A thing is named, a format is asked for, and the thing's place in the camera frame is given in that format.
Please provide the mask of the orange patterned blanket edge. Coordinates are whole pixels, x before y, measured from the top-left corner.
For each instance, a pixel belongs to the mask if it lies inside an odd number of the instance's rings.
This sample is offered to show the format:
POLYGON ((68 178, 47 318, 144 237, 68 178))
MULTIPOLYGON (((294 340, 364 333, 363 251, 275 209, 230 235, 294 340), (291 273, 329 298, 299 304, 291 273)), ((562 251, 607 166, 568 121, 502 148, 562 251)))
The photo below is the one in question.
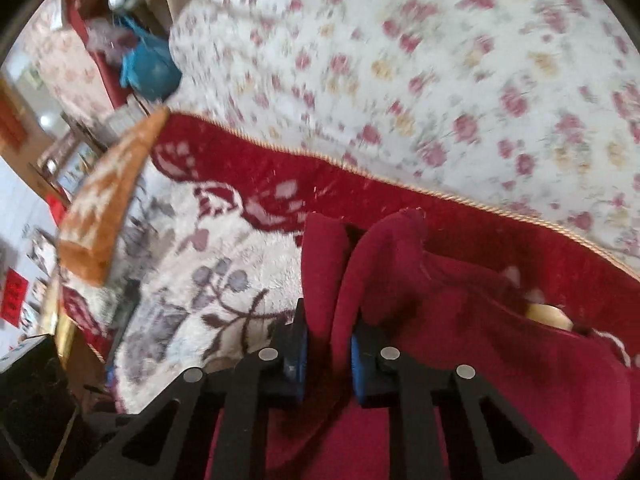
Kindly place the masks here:
POLYGON ((117 237, 151 148, 168 121, 160 107, 128 130, 82 182, 58 227, 58 263, 92 286, 105 284, 117 237))

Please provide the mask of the red and white floral blanket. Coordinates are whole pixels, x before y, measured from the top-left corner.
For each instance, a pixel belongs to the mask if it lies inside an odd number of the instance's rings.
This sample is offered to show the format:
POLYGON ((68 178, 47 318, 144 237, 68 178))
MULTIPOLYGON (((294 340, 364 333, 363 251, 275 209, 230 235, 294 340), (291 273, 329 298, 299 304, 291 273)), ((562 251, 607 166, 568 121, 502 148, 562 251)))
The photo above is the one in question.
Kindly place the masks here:
POLYGON ((637 261, 544 220, 176 113, 139 174, 105 284, 60 266, 64 304, 106 359, 120 406, 137 413, 185 368, 230 366, 292 316, 312 214, 367 229, 405 209, 424 214, 431 252, 499 272, 625 360, 638 354, 637 261))

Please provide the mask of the white floral bed sheet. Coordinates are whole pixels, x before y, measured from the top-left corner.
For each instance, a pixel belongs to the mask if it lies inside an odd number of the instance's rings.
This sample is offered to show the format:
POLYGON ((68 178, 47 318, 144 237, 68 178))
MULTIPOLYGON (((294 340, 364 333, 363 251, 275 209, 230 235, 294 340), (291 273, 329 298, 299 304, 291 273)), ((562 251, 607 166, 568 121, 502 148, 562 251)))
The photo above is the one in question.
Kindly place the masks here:
POLYGON ((602 0, 189 0, 171 98, 639 262, 639 52, 602 0))

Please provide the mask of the blue plastic bag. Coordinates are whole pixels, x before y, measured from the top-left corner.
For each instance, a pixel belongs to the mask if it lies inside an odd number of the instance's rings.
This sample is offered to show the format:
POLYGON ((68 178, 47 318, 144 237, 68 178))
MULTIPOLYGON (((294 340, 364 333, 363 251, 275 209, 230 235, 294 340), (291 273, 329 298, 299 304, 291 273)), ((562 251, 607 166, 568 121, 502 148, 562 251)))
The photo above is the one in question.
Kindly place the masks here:
POLYGON ((129 16, 120 16, 117 24, 130 30, 138 40, 122 57, 120 86, 134 90, 148 101, 166 100, 182 78, 168 41, 147 32, 129 16))

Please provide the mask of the dark red fleece garment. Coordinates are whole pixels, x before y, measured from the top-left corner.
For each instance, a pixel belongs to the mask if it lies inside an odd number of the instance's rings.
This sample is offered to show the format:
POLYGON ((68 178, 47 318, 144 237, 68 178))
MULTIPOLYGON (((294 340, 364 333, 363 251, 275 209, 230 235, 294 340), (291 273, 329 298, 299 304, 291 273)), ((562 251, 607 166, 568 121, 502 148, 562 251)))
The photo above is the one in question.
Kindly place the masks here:
POLYGON ((350 394, 357 321, 420 364, 468 364, 491 383, 582 479, 612 479, 639 432, 639 372, 611 341, 526 318, 503 274, 437 255, 422 212, 404 210, 363 232, 313 214, 302 285, 309 330, 309 400, 271 419, 270 479, 384 479, 388 418, 350 394))

